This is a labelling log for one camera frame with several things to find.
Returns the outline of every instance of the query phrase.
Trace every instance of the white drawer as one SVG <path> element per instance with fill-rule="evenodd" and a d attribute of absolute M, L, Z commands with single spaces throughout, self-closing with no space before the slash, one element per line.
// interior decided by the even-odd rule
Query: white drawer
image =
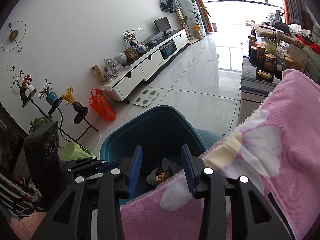
<path fill-rule="evenodd" d="M 181 33 L 177 37 L 173 38 L 177 49 L 179 49 L 183 44 L 185 44 L 188 41 L 187 35 L 185 32 Z"/>
<path fill-rule="evenodd" d="M 151 71 L 153 71 L 161 62 L 163 61 L 162 55 L 159 50 L 151 54 L 144 61 L 140 63 L 141 69 L 147 76 Z"/>
<path fill-rule="evenodd" d="M 136 66 L 128 74 L 129 77 L 124 77 L 118 84 L 116 84 L 116 88 L 124 98 L 126 98 L 131 91 L 134 90 L 134 88 L 146 77 L 140 65 Z"/>

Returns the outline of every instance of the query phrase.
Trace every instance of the potted plant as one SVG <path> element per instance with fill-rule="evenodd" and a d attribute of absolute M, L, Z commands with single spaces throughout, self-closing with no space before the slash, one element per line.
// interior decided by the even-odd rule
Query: potted plant
<path fill-rule="evenodd" d="M 18 84 L 18 86 L 20 86 L 19 79 L 18 79 L 17 74 L 15 72 L 15 67 L 12 66 L 12 68 L 9 69 L 8 66 L 7 66 L 5 71 L 8 72 L 8 70 L 10 70 L 10 72 L 14 73 L 14 75 L 12 77 L 11 87 L 10 88 L 12 88 L 13 85 L 15 85 L 15 84 Z M 22 75 L 24 75 L 24 73 L 22 73 L 22 70 L 20 70 L 19 76 L 20 76 L 20 78 L 23 79 L 22 87 L 28 89 L 30 91 L 30 93 L 31 93 L 33 90 L 35 90 L 34 86 L 30 85 L 30 82 L 32 81 L 32 77 L 30 75 L 27 75 L 27 76 L 24 75 L 24 77 L 22 77 Z"/>
<path fill-rule="evenodd" d="M 190 0 L 190 1 L 193 4 L 194 11 L 192 11 L 192 10 L 189 10 L 189 11 L 192 12 L 195 15 L 196 21 L 194 21 L 192 18 L 190 18 L 190 20 L 192 20 L 196 24 L 195 26 L 193 26 L 193 29 L 196 31 L 197 37 L 199 38 L 199 40 L 202 40 L 202 36 L 201 36 L 201 33 L 200 33 L 200 30 L 201 30 L 201 24 L 200 24 L 201 13 L 200 13 L 200 10 L 202 10 L 202 12 L 206 12 L 209 16 L 210 16 L 210 14 L 206 10 L 206 7 L 200 7 L 200 8 L 198 8 L 196 10 L 195 0 Z M 187 22 L 188 18 L 189 18 L 188 16 L 185 16 L 185 18 L 183 19 L 185 23 Z M 203 19 L 206 22 L 210 23 L 209 18 L 207 16 L 203 17 Z"/>
<path fill-rule="evenodd" d="M 30 128 L 29 128 L 29 134 L 33 133 L 35 130 L 37 130 L 39 127 L 52 122 L 51 120 L 52 116 L 48 115 L 48 118 L 46 117 L 40 117 L 40 118 L 36 118 L 33 122 L 31 121 L 30 123 Z M 59 149 L 61 149 L 62 151 L 64 151 L 64 147 L 58 146 Z"/>
<path fill-rule="evenodd" d="M 50 90 L 52 90 L 53 88 L 50 88 L 49 86 L 53 84 L 48 83 L 46 78 L 44 80 L 46 82 L 46 85 L 44 86 L 44 88 L 41 89 L 41 92 L 39 92 L 39 98 L 46 96 L 46 101 L 53 106 L 54 103 L 58 100 L 58 96 L 55 92 L 50 92 Z"/>
<path fill-rule="evenodd" d="M 65 95 L 61 95 L 62 98 L 67 102 L 67 105 L 72 104 L 73 109 L 79 113 L 79 114 L 84 114 L 85 108 L 79 103 L 76 102 L 75 99 L 73 98 L 73 87 L 67 88 L 67 93 Z"/>
<path fill-rule="evenodd" d="M 134 34 L 134 30 L 131 30 L 132 32 L 127 32 L 123 33 L 123 41 L 126 41 L 127 43 L 130 44 L 131 47 L 137 47 L 137 44 L 134 42 L 136 39 L 136 35 Z"/>

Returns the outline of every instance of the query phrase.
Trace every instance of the orange curtain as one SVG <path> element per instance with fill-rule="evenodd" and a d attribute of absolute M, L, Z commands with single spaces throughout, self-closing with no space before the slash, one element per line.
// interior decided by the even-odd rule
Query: orange curtain
<path fill-rule="evenodd" d="M 196 1 L 197 1 L 197 3 L 198 3 L 198 6 L 199 6 L 199 7 L 204 7 L 204 3 L 203 3 L 202 0 L 196 0 Z M 207 14 L 205 11 L 202 11 L 202 12 L 203 12 L 203 14 L 204 14 L 205 17 L 206 17 L 206 16 L 208 17 L 208 14 Z M 207 22 L 207 21 L 205 21 L 205 20 L 203 20 L 202 22 L 203 22 L 203 24 L 205 24 L 206 27 L 207 27 L 207 28 L 205 28 L 205 29 L 207 29 L 207 30 L 209 31 L 209 33 L 213 33 L 213 28 L 212 28 L 211 23 L 209 23 L 209 22 Z"/>
<path fill-rule="evenodd" d="M 287 0 L 282 0 L 282 1 L 283 1 L 283 10 L 284 10 L 285 23 L 287 25 L 290 25 L 291 21 L 290 21 L 289 9 L 288 9 L 288 2 L 287 2 Z"/>

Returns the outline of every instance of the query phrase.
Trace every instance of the tv stand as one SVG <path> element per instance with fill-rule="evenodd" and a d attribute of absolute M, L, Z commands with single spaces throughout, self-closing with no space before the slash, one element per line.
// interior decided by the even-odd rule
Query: tv stand
<path fill-rule="evenodd" d="M 176 44 L 177 51 L 164 59 L 159 48 L 171 39 L 173 39 Z M 164 36 L 157 43 L 149 45 L 146 52 L 132 60 L 128 60 L 128 62 L 124 64 L 126 67 L 125 70 L 113 81 L 101 85 L 99 89 L 101 89 L 108 98 L 129 104 L 130 102 L 127 100 L 127 96 L 132 90 L 141 82 L 150 84 L 188 45 L 189 40 L 185 29 L 172 30 L 170 34 L 167 33 L 167 36 Z"/>

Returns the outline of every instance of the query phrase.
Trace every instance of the black speaker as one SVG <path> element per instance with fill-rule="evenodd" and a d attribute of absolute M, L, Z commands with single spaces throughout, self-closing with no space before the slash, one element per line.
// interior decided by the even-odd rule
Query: black speaker
<path fill-rule="evenodd" d="M 44 202 L 43 211 L 54 201 L 60 184 L 58 146 L 58 122 L 39 127 L 23 143 L 30 175 Z"/>

